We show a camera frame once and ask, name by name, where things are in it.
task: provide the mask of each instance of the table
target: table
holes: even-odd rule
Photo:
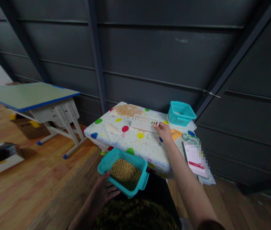
[[[67,159],[87,139],[77,121],[79,113],[73,100],[73,96],[79,94],[80,92],[43,82],[0,86],[0,104],[47,127],[50,135],[37,142],[38,145],[57,134],[72,139],[75,146],[63,156]],[[49,121],[54,122],[56,127],[52,127]],[[76,129],[71,127],[71,123],[74,123]],[[80,136],[81,141],[78,141],[75,133]]]
[[[173,172],[169,163],[165,144],[159,134],[151,132],[141,132],[138,129],[130,127],[132,117],[120,116],[116,112],[116,108],[120,105],[127,104],[125,102],[118,103],[110,109],[101,118],[84,130],[85,136],[98,145],[103,151],[108,152],[114,148],[134,154],[148,161],[148,167],[162,178],[172,179]],[[162,122],[167,123],[165,113],[142,108],[145,116],[158,118]],[[186,130],[174,128],[182,133]],[[175,144],[179,151],[184,155],[183,138],[179,137]]]

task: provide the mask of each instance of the person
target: person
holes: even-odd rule
[[[166,146],[179,194],[194,230],[219,230],[219,223],[204,189],[190,170],[164,123],[154,125]],[[167,182],[150,173],[145,190],[128,199],[100,176],[68,230],[75,229],[181,229]]]

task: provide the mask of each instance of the notebook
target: notebook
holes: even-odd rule
[[[208,177],[208,163],[204,157],[200,142],[183,142],[186,161],[192,172],[204,178]]]

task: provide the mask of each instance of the plastic box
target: plastic box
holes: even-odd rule
[[[186,127],[191,120],[196,119],[196,115],[189,104],[171,101],[168,118],[173,125]]]
[[[109,171],[112,167],[112,165],[118,160],[118,159],[124,159],[130,164],[132,164],[134,167],[139,169],[142,174],[139,179],[138,184],[136,185],[136,188],[133,191],[129,191],[127,188],[122,186],[119,182],[117,182],[114,178],[111,176],[107,179],[111,184],[113,184],[115,187],[117,187],[123,194],[125,194],[128,198],[134,197],[139,190],[144,190],[145,186],[147,184],[149,173],[146,172],[147,168],[147,161],[143,160],[140,157],[131,155],[129,153],[123,152],[119,149],[112,149],[107,155],[103,157],[101,162],[98,165],[98,172],[103,175],[107,171]]]

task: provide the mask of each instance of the green desk top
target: green desk top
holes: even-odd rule
[[[24,112],[79,94],[80,92],[43,82],[0,86],[0,104]]]

